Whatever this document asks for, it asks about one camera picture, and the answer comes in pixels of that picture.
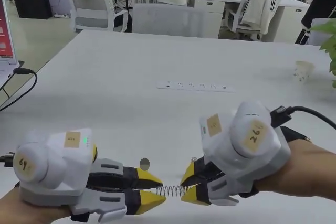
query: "metal spring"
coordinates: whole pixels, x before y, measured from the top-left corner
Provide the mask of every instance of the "metal spring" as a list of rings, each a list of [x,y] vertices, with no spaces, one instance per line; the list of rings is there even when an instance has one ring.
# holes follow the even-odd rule
[[[156,194],[165,197],[178,197],[183,196],[189,190],[185,186],[160,186],[156,188]]]

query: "hand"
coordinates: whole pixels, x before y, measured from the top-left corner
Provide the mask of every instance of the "hand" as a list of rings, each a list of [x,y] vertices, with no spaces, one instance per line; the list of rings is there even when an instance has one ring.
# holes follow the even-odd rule
[[[330,173],[334,165],[330,158],[336,160],[336,155],[305,140],[295,140],[288,145],[289,161],[277,173],[257,181],[256,188],[291,196],[330,198],[320,193],[321,180]]]
[[[0,199],[0,223],[51,224],[69,216],[68,207],[38,207],[23,202],[19,198],[19,188]]]

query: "green leaf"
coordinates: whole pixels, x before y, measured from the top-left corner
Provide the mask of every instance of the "green leaf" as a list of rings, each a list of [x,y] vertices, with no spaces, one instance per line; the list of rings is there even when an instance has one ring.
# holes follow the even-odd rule
[[[320,47],[320,50],[325,50],[329,53],[330,58],[336,59],[336,36],[331,36]]]
[[[309,30],[310,31],[320,31],[326,34],[336,35],[336,18],[331,19],[325,24],[313,26]]]
[[[329,72],[332,72],[336,76],[336,60],[330,62]]]

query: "number label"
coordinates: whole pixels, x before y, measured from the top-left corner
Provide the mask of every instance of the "number label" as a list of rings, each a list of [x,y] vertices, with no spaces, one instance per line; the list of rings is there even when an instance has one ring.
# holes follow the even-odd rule
[[[254,120],[251,123],[251,127],[248,130],[244,145],[251,152],[256,152],[259,149],[259,146],[264,141],[265,134],[267,132],[267,128],[263,122]]]
[[[13,166],[16,172],[19,172],[26,178],[30,178],[34,174],[34,164],[20,152],[14,155]]]
[[[64,148],[79,148],[80,132],[68,131],[65,134]]]
[[[206,124],[208,126],[209,136],[212,137],[222,132],[222,126],[219,121],[218,114],[215,114],[206,120]]]

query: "red screen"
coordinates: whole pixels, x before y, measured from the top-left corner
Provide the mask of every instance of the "red screen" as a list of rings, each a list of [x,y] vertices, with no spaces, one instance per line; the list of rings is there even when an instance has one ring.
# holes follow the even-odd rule
[[[3,0],[0,0],[0,57],[12,58],[13,51],[10,45],[11,38],[9,35],[9,27],[6,22],[5,8]]]

